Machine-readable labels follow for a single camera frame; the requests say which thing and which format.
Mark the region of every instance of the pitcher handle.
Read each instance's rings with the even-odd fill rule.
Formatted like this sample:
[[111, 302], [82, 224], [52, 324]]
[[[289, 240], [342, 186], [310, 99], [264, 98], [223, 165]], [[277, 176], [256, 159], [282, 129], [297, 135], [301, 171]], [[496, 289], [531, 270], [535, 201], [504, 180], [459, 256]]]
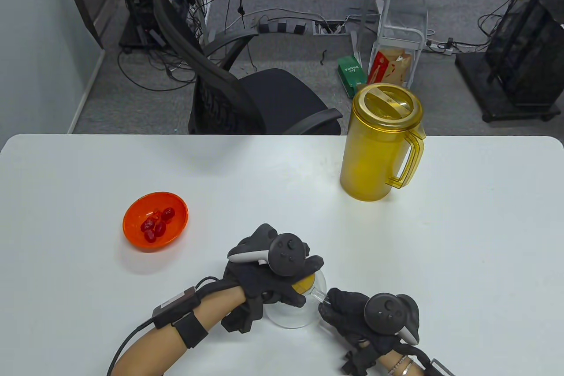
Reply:
[[407, 158], [407, 163], [405, 163], [405, 167], [399, 177], [391, 176], [389, 180], [386, 182], [388, 185], [393, 186], [394, 188], [403, 188], [411, 178], [413, 178], [413, 173], [417, 170], [417, 166], [419, 165], [419, 161], [421, 160], [421, 156], [423, 155], [423, 138], [419, 136], [416, 132], [410, 130], [407, 132], [405, 140], [409, 142], [411, 146], [411, 151], [409, 152], [409, 157]]

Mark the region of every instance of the mesh chair back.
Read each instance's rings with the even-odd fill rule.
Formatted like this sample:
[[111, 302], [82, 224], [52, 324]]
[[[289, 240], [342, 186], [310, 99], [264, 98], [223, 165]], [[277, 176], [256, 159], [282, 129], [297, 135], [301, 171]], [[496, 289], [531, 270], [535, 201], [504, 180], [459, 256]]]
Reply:
[[238, 79], [207, 57], [189, 25], [168, 0], [153, 0], [165, 39], [196, 72], [192, 116], [206, 134], [264, 134], [264, 120]]

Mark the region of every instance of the wall baseboard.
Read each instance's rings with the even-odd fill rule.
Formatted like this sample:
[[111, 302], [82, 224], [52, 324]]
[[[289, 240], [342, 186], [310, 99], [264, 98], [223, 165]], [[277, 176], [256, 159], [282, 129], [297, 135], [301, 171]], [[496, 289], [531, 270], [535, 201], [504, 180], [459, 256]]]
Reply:
[[86, 99], [88, 98], [88, 94], [90, 94], [90, 90], [92, 89], [92, 86], [94, 85], [94, 81], [96, 80], [98, 72], [100, 71], [100, 67], [102, 65], [102, 62], [104, 61], [104, 57], [105, 57], [105, 50], [100, 50], [100, 57], [98, 57], [96, 67], [94, 68], [92, 74], [90, 75], [90, 79], [88, 80], [88, 84], [86, 84], [84, 94], [82, 95], [82, 98], [80, 99], [80, 103], [78, 104], [78, 108], [76, 109], [76, 113], [74, 114], [74, 118], [72, 119], [72, 122], [70, 123], [69, 130], [67, 130], [67, 134], [72, 134], [73, 131], [74, 131], [74, 127], [76, 126], [76, 123], [78, 122], [78, 118], [80, 117], [80, 114], [82, 112], [82, 108], [84, 107], [84, 104], [86, 103]]

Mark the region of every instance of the chair armrest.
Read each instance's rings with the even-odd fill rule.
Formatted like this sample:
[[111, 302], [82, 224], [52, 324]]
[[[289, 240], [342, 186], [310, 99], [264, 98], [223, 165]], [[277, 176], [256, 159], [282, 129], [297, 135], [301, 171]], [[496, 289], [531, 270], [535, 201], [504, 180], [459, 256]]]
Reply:
[[322, 110], [300, 120], [294, 124], [290, 129], [284, 132], [284, 135], [305, 135], [311, 130], [319, 128], [319, 126], [342, 118], [343, 115], [336, 108], [329, 108]]
[[216, 38], [215, 40], [213, 40], [208, 45], [205, 45], [203, 47], [204, 56], [209, 57], [211, 54], [215, 53], [220, 48], [222, 48], [222, 47], [224, 47], [228, 44], [231, 44], [232, 42], [237, 41], [237, 40], [243, 40], [243, 39], [246, 38], [247, 43], [248, 43], [253, 37], [255, 37], [257, 35], [258, 35], [258, 32], [256, 31], [256, 29], [247, 29], [247, 30], [238, 31], [238, 32], [228, 32], [227, 34]]

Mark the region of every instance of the lemon slice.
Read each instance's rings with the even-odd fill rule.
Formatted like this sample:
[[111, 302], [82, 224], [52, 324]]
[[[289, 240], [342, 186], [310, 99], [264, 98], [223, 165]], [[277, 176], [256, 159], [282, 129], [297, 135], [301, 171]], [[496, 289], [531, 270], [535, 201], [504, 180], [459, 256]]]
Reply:
[[312, 289], [314, 282], [315, 282], [315, 273], [313, 275], [306, 277], [305, 279], [302, 279], [300, 282], [295, 283], [294, 285], [292, 285], [292, 288], [294, 288], [294, 291], [296, 291], [298, 294], [304, 295], [304, 293]]

